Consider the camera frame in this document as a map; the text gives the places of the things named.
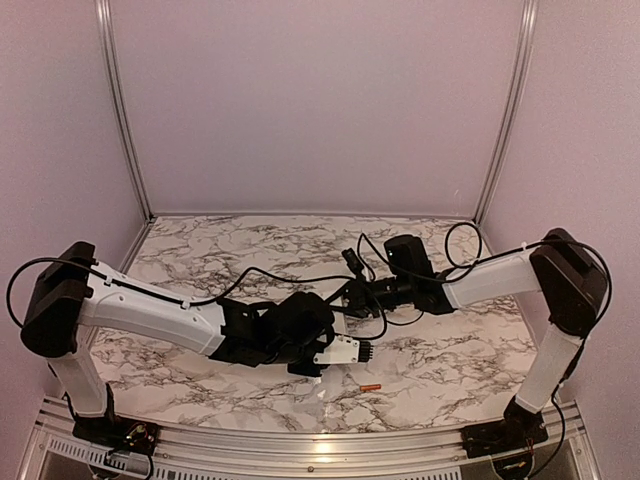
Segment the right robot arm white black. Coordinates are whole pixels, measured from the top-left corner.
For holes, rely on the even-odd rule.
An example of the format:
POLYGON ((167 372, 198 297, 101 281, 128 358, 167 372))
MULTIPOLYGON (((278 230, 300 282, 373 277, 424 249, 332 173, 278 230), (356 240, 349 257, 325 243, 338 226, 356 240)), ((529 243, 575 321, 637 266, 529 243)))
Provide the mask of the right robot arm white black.
POLYGON ((555 228, 532 244, 478 258, 470 265, 452 264, 436 272, 421 239, 400 235, 384 249, 391 274, 366 280, 364 262, 345 252, 354 280, 341 293, 346 313, 356 318, 381 316, 412 305, 431 315, 446 315, 499 297, 537 292, 546 302, 549 326, 524 382, 512 397, 495 430, 506 448, 515 448, 534 431, 533 417, 553 400, 574 372, 586 341, 609 307, 612 280, 602 256, 555 228))

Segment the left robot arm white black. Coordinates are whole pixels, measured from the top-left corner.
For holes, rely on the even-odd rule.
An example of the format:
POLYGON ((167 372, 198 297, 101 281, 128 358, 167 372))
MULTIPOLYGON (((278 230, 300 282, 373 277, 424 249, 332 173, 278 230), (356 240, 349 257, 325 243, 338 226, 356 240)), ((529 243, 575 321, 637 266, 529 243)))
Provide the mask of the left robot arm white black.
POLYGON ((296 292, 279 304, 180 299, 128 280, 93 254, 93 245, 78 242, 45 259, 20 338, 50 361, 76 414, 106 445, 125 438, 126 423, 112 412, 109 389, 76 339, 81 325, 169 342, 218 362, 284 364, 306 376, 354 358, 351 342, 335 333, 330 306, 314 293, 296 292))

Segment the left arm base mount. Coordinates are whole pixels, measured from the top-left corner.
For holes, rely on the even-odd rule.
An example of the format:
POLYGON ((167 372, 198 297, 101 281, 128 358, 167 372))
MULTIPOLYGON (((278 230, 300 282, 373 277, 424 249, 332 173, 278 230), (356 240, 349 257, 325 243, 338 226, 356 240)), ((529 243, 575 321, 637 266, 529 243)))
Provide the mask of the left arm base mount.
POLYGON ((75 415, 73 436, 81 440, 127 451, 152 455, 156 448, 159 425, 107 412, 102 417, 75 415))

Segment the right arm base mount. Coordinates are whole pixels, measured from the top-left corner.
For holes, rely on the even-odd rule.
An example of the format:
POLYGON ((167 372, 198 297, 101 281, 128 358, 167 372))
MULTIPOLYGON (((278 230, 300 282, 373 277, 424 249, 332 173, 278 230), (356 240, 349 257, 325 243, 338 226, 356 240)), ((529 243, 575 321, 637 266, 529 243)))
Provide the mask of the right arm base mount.
POLYGON ((531 447, 548 440, 540 412, 532 413, 513 397, 501 420, 473 424, 461 429, 462 445, 468 458, 478 458, 531 447))

